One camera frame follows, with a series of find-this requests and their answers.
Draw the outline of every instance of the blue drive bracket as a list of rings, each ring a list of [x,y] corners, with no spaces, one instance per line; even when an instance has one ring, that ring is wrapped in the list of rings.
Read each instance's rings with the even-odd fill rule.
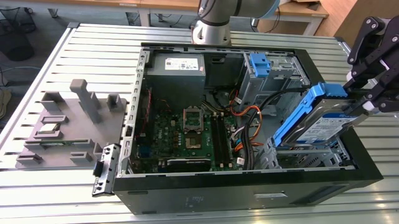
[[[264,54],[249,54],[251,56],[251,64],[255,70],[255,76],[257,78],[264,78],[268,76],[271,66],[269,60],[265,58]]]
[[[312,86],[304,98],[301,99],[297,107],[295,108],[292,114],[289,115],[285,122],[275,132],[275,146],[279,146],[281,144],[283,138],[292,126],[295,125],[295,123],[297,122],[297,120],[303,117],[304,114],[308,114],[312,111],[313,101],[320,96],[347,97],[348,94],[345,93],[341,85],[339,84],[319,83],[317,85]]]

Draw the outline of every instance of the label on case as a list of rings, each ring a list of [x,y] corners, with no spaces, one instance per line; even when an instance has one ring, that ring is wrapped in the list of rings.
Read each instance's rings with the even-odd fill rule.
[[[199,70],[196,58],[166,58],[164,61],[165,70]]]
[[[357,117],[344,113],[327,113],[297,138],[297,143],[320,143],[327,141],[341,129],[343,125]]]

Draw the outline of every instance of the wooden table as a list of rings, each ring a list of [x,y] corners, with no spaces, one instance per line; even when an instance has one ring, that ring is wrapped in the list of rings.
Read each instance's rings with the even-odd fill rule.
[[[200,0],[0,0],[1,6],[13,7],[44,7],[54,17],[53,9],[68,10],[104,10],[117,12],[130,12],[140,14],[141,26],[150,26],[152,13],[196,15]],[[313,35],[323,18],[328,13],[319,7],[317,11],[307,9],[300,3],[289,2],[280,6],[281,21],[308,22],[304,35]],[[276,13],[267,18],[276,19]]]
[[[317,10],[313,11],[307,8],[308,3],[288,2],[280,6],[280,21],[307,22],[307,27],[303,35],[313,35],[320,23],[324,18],[328,17],[328,12],[319,6]],[[276,19],[277,12],[272,17],[265,18],[267,20]],[[257,26],[257,19],[252,20],[252,26]]]

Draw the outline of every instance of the metal bracket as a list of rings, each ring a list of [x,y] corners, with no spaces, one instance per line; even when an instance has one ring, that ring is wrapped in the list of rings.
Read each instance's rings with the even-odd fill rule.
[[[92,196],[112,196],[113,180],[116,174],[120,145],[110,144],[104,147],[101,159],[94,165],[93,175],[96,176]]]

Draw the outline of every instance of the green motherboard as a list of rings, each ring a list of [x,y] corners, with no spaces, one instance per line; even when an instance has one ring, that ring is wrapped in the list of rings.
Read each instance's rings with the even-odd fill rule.
[[[177,158],[209,159],[209,171],[239,170],[239,166],[232,162],[232,149],[229,145],[231,127],[236,126],[235,118],[232,116],[223,117],[223,130],[216,130],[217,132],[225,132],[221,136],[227,138],[224,142],[227,143],[225,149],[228,149],[228,159],[231,161],[227,164],[216,164],[215,162],[216,152],[213,148],[212,119],[215,119],[215,116],[209,112],[189,112],[185,113],[185,117],[184,113],[158,114],[154,116],[152,145],[150,147],[138,147],[142,173],[165,172],[161,169],[162,163],[169,159]],[[201,123],[200,132],[184,130],[184,124],[199,126]]]

